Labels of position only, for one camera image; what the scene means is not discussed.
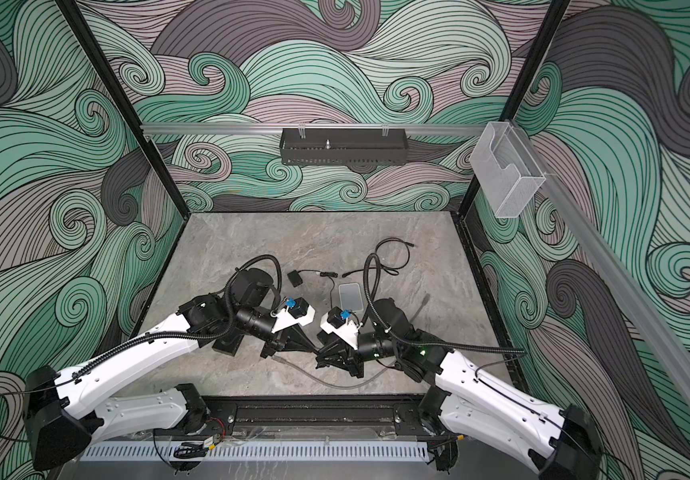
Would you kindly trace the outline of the black network switch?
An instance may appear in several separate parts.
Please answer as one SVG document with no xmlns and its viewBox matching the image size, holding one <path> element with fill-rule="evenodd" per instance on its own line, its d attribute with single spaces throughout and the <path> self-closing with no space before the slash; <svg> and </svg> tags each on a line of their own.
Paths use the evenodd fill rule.
<svg viewBox="0 0 690 480">
<path fill-rule="evenodd" d="M 244 334 L 237 329 L 231 330 L 227 335 L 216 339 L 212 349 L 216 352 L 234 357 L 244 339 Z"/>
</svg>

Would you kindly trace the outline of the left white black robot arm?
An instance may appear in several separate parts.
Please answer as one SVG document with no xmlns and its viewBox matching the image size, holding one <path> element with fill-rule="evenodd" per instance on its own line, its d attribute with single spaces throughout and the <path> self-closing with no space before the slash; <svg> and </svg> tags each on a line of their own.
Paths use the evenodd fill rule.
<svg viewBox="0 0 690 480">
<path fill-rule="evenodd" d="M 23 421 L 33 467 L 49 471 L 112 437 L 154 429 L 200 431 L 207 406 L 197 388 L 119 398 L 117 392 L 158 367 L 234 335 L 265 342 L 265 354 L 287 346 L 313 353 L 303 327 L 316 315 L 302 297 L 281 295 L 282 276 L 246 262 L 218 292 L 199 295 L 146 332 L 78 365 L 45 365 L 26 378 Z"/>
</svg>

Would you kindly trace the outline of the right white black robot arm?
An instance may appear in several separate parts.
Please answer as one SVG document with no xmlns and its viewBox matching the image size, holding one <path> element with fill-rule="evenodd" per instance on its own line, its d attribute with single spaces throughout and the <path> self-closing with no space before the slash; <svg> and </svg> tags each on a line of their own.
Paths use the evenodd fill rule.
<svg viewBox="0 0 690 480">
<path fill-rule="evenodd" d="M 430 431 L 470 437 L 527 466 L 541 479 L 597 479 L 603 447 L 595 421 L 576 405 L 558 407 L 501 381 L 467 358 L 486 347 L 445 341 L 414 327 L 391 298 L 375 297 L 382 264 L 367 256 L 362 273 L 363 316 L 332 308 L 320 318 L 333 337 L 319 365 L 353 376 L 367 361 L 394 360 L 394 367 L 429 387 L 419 415 Z"/>
</svg>

